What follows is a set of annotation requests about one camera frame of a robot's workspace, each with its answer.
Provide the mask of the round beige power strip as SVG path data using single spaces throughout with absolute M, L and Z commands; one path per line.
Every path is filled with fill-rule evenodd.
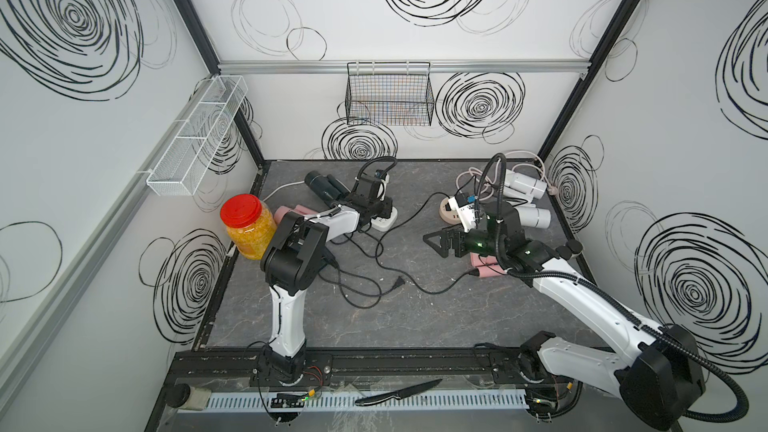
M 443 198 L 438 209 L 439 217 L 448 225 L 461 224 L 459 213 L 451 208 L 450 197 Z

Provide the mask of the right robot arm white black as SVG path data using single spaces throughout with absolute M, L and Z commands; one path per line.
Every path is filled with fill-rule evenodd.
M 515 209 L 490 212 L 473 199 L 448 198 L 442 211 L 458 218 L 437 232 L 441 256 L 493 259 L 491 272 L 514 277 L 550 297 L 587 325 L 606 349 L 571 343 L 541 331 L 517 350 L 522 379 L 541 383 L 562 376 L 620 398 L 646 425 L 666 431 L 685 417 L 732 423 L 749 411 L 737 382 L 701 356 L 692 334 L 636 313 L 601 290 L 569 263 L 582 251 L 572 240 L 552 248 L 529 239 Z

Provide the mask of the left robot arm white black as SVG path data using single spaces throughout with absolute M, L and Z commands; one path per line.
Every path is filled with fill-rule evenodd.
M 304 184 L 327 208 L 315 212 L 303 206 L 282 214 L 260 268 L 270 288 L 272 332 L 265 346 L 265 361 L 281 383 L 297 383 L 305 366 L 306 334 L 303 319 L 306 291 L 320 271 L 334 261 L 327 243 L 394 217 L 386 195 L 389 174 L 360 172 L 348 189 L 331 174 L 309 172 Z

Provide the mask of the white square power strip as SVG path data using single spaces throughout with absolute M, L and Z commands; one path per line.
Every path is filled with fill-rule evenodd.
M 389 217 L 376 217 L 371 220 L 371 228 L 385 233 L 389 231 L 395 224 L 398 218 L 398 210 L 392 207 Z

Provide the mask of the dark green hair dryer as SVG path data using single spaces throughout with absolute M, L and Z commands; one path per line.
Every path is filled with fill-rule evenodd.
M 350 190 L 331 174 L 322 175 L 318 171 L 310 171 L 304 178 L 305 185 L 326 205 L 345 200 Z

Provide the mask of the white hair dryer back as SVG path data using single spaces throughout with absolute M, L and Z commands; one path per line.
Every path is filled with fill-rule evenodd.
M 543 180 L 507 169 L 502 192 L 507 198 L 532 202 L 533 200 L 541 199 L 545 195 L 547 184 Z

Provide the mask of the white hair dryer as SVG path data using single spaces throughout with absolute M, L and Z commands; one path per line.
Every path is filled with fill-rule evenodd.
M 541 199 L 545 195 L 547 184 L 543 180 L 507 169 L 502 192 L 507 198 L 532 202 L 533 200 Z
M 516 210 L 523 227 L 547 229 L 551 224 L 552 215 L 548 209 L 526 205 L 519 206 Z

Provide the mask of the white hair dryer middle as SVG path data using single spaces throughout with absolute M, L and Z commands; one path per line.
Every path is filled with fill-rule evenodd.
M 516 210 L 523 227 L 547 229 L 551 224 L 552 215 L 548 209 L 526 205 L 519 206 Z

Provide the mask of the jar with red lid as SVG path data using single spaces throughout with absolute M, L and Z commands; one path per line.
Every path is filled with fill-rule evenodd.
M 219 215 L 240 254 L 261 260 L 277 229 L 268 206 L 255 195 L 240 194 L 228 199 Z

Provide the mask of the white vent strip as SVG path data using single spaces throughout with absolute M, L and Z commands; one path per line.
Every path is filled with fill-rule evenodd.
M 276 393 L 215 392 L 204 410 L 209 413 L 265 412 L 302 413 L 336 411 L 463 411 L 526 410 L 529 404 L 523 390 L 448 390 L 433 389 L 404 399 L 363 406 L 363 395 L 353 391 L 323 392 L 317 398 L 295 398 Z

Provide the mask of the black kitchen knife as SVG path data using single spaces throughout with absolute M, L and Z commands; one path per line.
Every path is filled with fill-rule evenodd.
M 362 398 L 356 399 L 354 402 L 354 405 L 356 407 L 370 407 L 370 406 L 383 404 L 390 400 L 401 401 L 409 397 L 432 390 L 438 385 L 440 385 L 441 382 L 442 382 L 442 379 L 434 379 L 434 380 L 423 382 L 420 384 L 404 387 L 398 390 L 376 394 L 372 396 L 367 396 L 367 397 L 362 397 Z

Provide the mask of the tape roll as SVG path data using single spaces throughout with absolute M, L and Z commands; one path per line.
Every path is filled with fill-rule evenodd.
M 205 410 L 212 396 L 212 391 L 189 384 L 176 384 L 165 392 L 165 404 L 179 410 Z

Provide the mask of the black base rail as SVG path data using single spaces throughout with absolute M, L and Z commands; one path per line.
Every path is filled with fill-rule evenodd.
M 241 387 L 299 390 L 331 387 L 356 380 L 465 376 L 490 379 L 495 385 L 537 387 L 525 371 L 518 347 L 480 344 L 470 348 L 308 348 L 301 374 L 284 378 L 266 353 L 254 348 L 214 348 L 175 354 L 163 381 L 164 389 L 178 383 L 202 387 L 206 381 L 234 380 Z

